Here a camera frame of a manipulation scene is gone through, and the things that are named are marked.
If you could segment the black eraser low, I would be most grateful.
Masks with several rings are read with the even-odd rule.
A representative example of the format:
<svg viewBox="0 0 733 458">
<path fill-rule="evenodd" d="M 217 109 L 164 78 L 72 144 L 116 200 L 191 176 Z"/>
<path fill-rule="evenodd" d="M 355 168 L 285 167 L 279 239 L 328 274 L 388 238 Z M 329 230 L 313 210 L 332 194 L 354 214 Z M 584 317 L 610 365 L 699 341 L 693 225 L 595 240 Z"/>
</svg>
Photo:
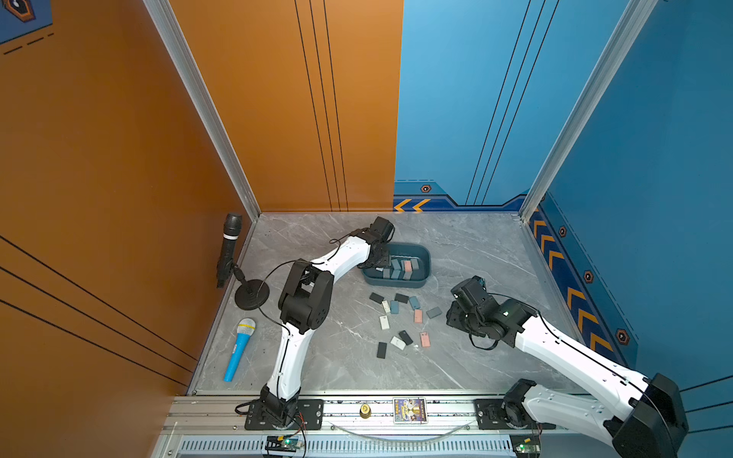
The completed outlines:
<svg viewBox="0 0 733 458">
<path fill-rule="evenodd" d="M 408 335 L 408 333 L 405 330 L 402 330 L 398 333 L 399 338 L 406 344 L 406 345 L 412 345 L 413 339 Z"/>
</svg>

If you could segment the black eraser bottom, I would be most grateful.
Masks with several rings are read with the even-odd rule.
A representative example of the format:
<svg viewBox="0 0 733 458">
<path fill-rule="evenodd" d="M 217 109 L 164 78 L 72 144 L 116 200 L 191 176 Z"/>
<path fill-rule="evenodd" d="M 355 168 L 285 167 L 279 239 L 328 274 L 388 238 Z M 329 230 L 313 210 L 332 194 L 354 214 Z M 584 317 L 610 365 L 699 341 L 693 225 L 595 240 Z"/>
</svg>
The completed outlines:
<svg viewBox="0 0 733 458">
<path fill-rule="evenodd" d="M 378 343 L 376 357 L 378 359 L 385 359 L 386 355 L 387 355 L 387 343 L 385 342 Z"/>
</svg>

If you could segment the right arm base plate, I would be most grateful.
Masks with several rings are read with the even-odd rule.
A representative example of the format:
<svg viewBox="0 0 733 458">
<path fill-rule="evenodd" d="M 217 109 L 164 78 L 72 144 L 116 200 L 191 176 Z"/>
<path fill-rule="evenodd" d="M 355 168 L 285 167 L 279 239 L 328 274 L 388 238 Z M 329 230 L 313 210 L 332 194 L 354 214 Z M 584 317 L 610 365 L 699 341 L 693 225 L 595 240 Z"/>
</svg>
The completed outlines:
<svg viewBox="0 0 733 458">
<path fill-rule="evenodd" d="M 503 408 L 503 401 L 498 398 L 492 399 L 475 399 L 473 401 L 475 407 L 475 419 L 481 431 L 502 431 L 502 429 L 537 429 L 538 424 L 526 418 L 521 426 L 515 426 L 510 423 L 510 418 Z"/>
</svg>

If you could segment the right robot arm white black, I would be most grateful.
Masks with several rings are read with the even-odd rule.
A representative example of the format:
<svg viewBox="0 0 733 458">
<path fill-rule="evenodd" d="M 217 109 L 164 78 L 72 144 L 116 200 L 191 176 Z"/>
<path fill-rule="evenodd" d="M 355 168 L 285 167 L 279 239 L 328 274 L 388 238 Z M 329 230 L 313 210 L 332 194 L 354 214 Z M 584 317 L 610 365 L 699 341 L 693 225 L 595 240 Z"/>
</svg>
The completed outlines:
<svg viewBox="0 0 733 458">
<path fill-rule="evenodd" d="M 587 392 L 553 391 L 529 379 L 504 395 L 505 421 L 522 427 L 551 424 L 593 438 L 620 457 L 676 457 L 689 433 L 678 385 L 616 364 L 552 326 L 541 312 L 508 298 L 454 293 L 450 327 L 470 338 L 504 343 L 551 366 Z"/>
</svg>

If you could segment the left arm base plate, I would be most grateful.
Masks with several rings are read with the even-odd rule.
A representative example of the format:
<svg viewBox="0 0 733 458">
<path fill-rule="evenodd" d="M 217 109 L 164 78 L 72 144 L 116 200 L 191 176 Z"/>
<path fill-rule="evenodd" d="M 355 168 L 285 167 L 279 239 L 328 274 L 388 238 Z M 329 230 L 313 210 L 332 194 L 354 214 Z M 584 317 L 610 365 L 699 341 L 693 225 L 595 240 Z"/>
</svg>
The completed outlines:
<svg viewBox="0 0 733 458">
<path fill-rule="evenodd" d="M 247 431 L 296 431 L 304 423 L 308 431 L 322 429 L 325 402 L 323 399 L 299 399 L 294 415 L 288 415 L 286 420 L 280 420 L 268 413 L 262 402 L 250 406 L 246 415 L 244 428 Z"/>
</svg>

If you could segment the pink eraser low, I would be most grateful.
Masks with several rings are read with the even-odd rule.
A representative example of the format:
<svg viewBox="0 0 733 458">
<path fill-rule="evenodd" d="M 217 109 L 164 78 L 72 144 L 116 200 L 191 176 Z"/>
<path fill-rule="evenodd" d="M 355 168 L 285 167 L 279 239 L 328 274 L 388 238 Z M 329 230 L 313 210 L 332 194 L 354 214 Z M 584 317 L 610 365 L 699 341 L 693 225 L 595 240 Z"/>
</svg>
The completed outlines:
<svg viewBox="0 0 733 458">
<path fill-rule="evenodd" d="M 424 347 L 424 348 L 431 346 L 431 341 L 429 340 L 429 334 L 427 334 L 427 332 L 420 333 L 420 343 L 421 343 L 421 347 Z"/>
</svg>

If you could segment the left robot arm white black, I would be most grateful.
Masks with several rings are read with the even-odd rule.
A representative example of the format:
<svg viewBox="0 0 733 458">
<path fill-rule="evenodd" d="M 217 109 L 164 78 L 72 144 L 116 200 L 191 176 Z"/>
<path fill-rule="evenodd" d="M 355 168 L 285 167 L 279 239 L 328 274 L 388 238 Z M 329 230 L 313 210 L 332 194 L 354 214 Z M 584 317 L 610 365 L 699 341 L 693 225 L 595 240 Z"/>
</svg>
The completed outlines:
<svg viewBox="0 0 733 458">
<path fill-rule="evenodd" d="M 387 244 L 394 226 L 378 218 L 337 240 L 337 247 L 312 261 L 298 259 L 286 278 L 278 301 L 284 326 L 273 372 L 261 390 L 266 412 L 283 425 L 294 420 L 302 388 L 307 349 L 330 311 L 334 284 L 357 267 L 382 267 L 389 262 Z"/>
</svg>

